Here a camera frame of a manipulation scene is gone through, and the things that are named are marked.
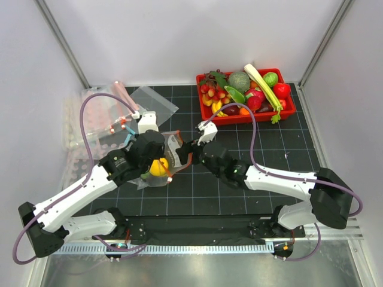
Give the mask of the orange-zipper clear zip bag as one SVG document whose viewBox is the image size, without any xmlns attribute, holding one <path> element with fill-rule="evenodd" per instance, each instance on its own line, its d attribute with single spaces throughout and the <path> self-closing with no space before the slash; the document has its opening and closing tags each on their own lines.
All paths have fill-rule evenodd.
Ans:
<svg viewBox="0 0 383 287">
<path fill-rule="evenodd" d="M 186 154 L 185 158 L 177 154 L 177 150 L 185 143 L 181 138 L 180 131 L 164 132 L 162 135 L 165 137 L 165 154 L 164 158 L 169 163 L 169 176 L 156 177 L 148 172 L 142 174 L 139 178 L 129 181 L 129 183 L 135 184 L 137 189 L 140 190 L 146 187 L 162 187 L 170 184 L 173 180 L 173 176 L 184 170 L 192 162 L 192 155 Z"/>
</svg>

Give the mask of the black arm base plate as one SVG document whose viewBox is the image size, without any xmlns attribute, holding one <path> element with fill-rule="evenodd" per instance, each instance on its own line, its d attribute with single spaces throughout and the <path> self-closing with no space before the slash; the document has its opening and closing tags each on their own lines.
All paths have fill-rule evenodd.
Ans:
<svg viewBox="0 0 383 287">
<path fill-rule="evenodd" d="M 101 238 L 122 240 L 130 235 L 136 244 L 210 245 L 305 236 L 303 225 L 290 231 L 278 226 L 270 214 L 127 216 L 125 220 L 120 231 Z"/>
</svg>

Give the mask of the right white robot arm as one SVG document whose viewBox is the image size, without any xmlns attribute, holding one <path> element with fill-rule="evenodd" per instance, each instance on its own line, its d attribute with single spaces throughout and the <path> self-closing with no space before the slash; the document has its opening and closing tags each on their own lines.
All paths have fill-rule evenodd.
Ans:
<svg viewBox="0 0 383 287">
<path fill-rule="evenodd" d="M 279 206 L 273 212 L 270 231 L 277 237 L 306 224 L 321 223 L 343 230 L 351 217 L 351 203 L 356 195 L 335 174 L 320 168 L 318 172 L 298 173 L 270 169 L 232 157 L 217 141 L 188 142 L 176 150 L 182 163 L 191 157 L 231 188 L 270 191 L 299 199 L 293 205 Z"/>
</svg>

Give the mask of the yellow toy bell pepper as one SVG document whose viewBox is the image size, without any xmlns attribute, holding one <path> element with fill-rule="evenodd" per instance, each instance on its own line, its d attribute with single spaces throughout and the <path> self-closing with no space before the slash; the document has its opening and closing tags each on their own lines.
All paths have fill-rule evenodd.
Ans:
<svg viewBox="0 0 383 287">
<path fill-rule="evenodd" d="M 156 177 L 169 176 L 169 163 L 166 158 L 162 157 L 158 160 L 154 160 L 149 169 L 149 173 Z"/>
</svg>

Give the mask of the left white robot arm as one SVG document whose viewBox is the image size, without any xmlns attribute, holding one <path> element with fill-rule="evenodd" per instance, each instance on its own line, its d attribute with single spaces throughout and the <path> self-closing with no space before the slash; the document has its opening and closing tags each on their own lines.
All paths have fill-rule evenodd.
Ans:
<svg viewBox="0 0 383 287">
<path fill-rule="evenodd" d="M 35 256 L 47 257 L 64 243 L 86 237 L 124 237 L 126 220 L 116 207 L 87 216 L 76 217 L 75 213 L 98 197 L 140 178 L 164 154 L 165 137 L 148 130 L 126 147 L 110 151 L 85 177 L 56 196 L 42 203 L 19 206 L 23 232 L 28 235 Z"/>
</svg>

